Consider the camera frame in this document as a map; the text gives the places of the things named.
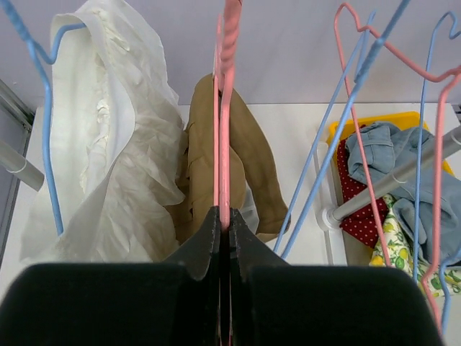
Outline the blue hanger of white dress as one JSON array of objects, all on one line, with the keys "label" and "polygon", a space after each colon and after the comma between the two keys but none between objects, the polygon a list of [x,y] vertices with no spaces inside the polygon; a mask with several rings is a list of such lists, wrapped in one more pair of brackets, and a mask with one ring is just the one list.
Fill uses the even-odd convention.
[{"label": "blue hanger of white dress", "polygon": [[51,47],[50,53],[46,53],[44,48],[39,44],[30,34],[26,24],[23,22],[21,16],[17,12],[16,8],[10,1],[1,1],[1,8],[8,17],[9,21],[17,31],[20,39],[25,42],[30,58],[35,65],[37,72],[40,75],[40,79],[45,90],[45,101],[44,101],[44,115],[43,115],[43,126],[42,126],[42,160],[45,169],[45,178],[48,185],[48,192],[50,196],[50,202],[52,206],[53,219],[55,221],[55,227],[57,235],[61,235],[64,232],[63,219],[61,215],[61,207],[58,201],[58,194],[55,186],[55,177],[53,174],[53,168],[51,164],[50,155],[50,134],[51,134],[51,123],[52,123],[52,108],[53,108],[53,91],[50,79],[42,66],[42,62],[48,65],[53,65],[58,58],[58,50],[61,45],[63,36],[70,31],[80,30],[86,27],[83,22],[77,24],[70,24],[61,26],[56,32],[54,41]]}]

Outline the lemon print skirt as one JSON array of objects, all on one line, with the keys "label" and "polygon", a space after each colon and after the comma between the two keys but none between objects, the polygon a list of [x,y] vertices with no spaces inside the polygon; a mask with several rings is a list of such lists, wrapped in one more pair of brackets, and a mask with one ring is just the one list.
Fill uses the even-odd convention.
[{"label": "lemon print skirt", "polygon": [[[393,267],[396,267],[407,273],[410,277],[413,277],[413,247],[409,244],[403,229],[400,227],[400,224],[394,215],[393,205],[395,204],[396,199],[391,195],[385,195],[383,200],[384,202],[381,204],[385,203],[389,210],[383,221],[382,228],[385,236],[385,243],[388,248],[390,263]],[[385,266],[384,252],[382,250],[380,240],[378,240],[375,248],[373,249],[369,265],[377,267]],[[429,266],[424,261],[421,259],[418,260],[416,267],[417,281],[418,287],[422,292],[424,292],[424,289],[421,285],[421,279],[428,267]],[[447,269],[445,270],[444,277],[447,284],[448,294],[451,296],[459,295],[460,270]],[[428,279],[428,287],[433,297],[444,296],[438,272],[434,272]]]}]

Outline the pink hanger of brown skirt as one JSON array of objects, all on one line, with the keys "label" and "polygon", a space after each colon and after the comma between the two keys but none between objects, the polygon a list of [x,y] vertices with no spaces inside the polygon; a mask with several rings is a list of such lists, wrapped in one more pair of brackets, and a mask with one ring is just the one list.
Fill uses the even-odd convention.
[{"label": "pink hanger of brown skirt", "polygon": [[222,231],[228,230],[231,221],[230,108],[241,11],[241,1],[225,1],[218,17],[212,72],[213,202],[219,207]]}]

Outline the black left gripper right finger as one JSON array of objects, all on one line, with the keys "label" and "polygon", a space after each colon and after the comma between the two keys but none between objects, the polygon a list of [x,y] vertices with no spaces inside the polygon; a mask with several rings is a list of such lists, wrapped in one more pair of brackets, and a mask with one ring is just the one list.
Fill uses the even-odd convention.
[{"label": "black left gripper right finger", "polygon": [[234,283],[246,282],[254,267],[289,266],[249,230],[240,211],[235,208],[230,210],[229,245],[230,279]]}]

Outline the light blue denim garment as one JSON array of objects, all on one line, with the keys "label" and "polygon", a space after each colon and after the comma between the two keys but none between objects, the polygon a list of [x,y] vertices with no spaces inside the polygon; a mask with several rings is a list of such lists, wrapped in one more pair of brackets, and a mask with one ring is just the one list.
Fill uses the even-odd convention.
[{"label": "light blue denim garment", "polygon": [[[417,127],[400,130],[392,123],[375,122],[361,129],[366,163],[373,183],[394,169],[417,159],[419,138],[422,148],[431,148],[434,137]],[[419,257],[432,260],[433,166],[421,169],[419,206]],[[415,230],[416,178],[406,180],[390,191],[396,199],[393,212],[401,228],[413,239]],[[460,245],[460,181],[442,172],[440,257],[451,257]]]}]

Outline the pink hanger of lemon skirt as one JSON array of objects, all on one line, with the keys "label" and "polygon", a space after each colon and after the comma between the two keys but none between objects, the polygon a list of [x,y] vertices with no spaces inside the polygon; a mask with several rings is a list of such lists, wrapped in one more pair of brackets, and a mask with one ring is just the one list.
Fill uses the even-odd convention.
[{"label": "pink hanger of lemon skirt", "polygon": [[460,293],[460,181],[442,172],[441,264],[428,273],[434,244],[433,169],[422,166],[422,153],[433,144],[434,136],[423,125],[401,130],[393,123],[377,121],[339,143],[336,165],[342,197],[349,202],[368,182],[376,184],[404,164],[415,163],[414,177],[345,217],[341,227],[372,247],[371,265],[383,266],[389,260],[412,275],[424,292],[443,296],[445,321],[451,296]]}]

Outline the white dress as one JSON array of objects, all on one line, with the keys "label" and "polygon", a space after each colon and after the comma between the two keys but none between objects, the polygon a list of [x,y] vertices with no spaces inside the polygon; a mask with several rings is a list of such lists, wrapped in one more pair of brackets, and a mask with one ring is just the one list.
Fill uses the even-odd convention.
[{"label": "white dress", "polygon": [[178,246],[167,207],[183,127],[156,31],[125,1],[88,1],[54,17],[67,32],[53,66],[50,156],[64,231],[47,187],[24,227],[20,259],[159,262]]}]

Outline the brown skirt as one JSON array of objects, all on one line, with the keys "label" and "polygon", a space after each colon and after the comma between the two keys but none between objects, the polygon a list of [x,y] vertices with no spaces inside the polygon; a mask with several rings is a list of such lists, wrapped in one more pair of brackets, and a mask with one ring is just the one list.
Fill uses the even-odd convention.
[{"label": "brown skirt", "polygon": [[[185,147],[179,159],[176,185],[184,200],[167,209],[176,240],[183,244],[195,234],[214,206],[213,77],[202,77],[194,88]],[[275,239],[287,215],[272,150],[253,114],[238,92],[230,101],[230,206],[241,209],[251,191],[259,224],[256,237]]]}]

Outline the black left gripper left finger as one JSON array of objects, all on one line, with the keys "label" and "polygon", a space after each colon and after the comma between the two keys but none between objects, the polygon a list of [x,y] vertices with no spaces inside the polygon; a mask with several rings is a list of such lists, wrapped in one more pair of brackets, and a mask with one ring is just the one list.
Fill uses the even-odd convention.
[{"label": "black left gripper left finger", "polygon": [[199,230],[186,240],[165,263],[180,265],[196,281],[205,278],[212,261],[220,252],[220,213],[213,206],[207,212]]}]

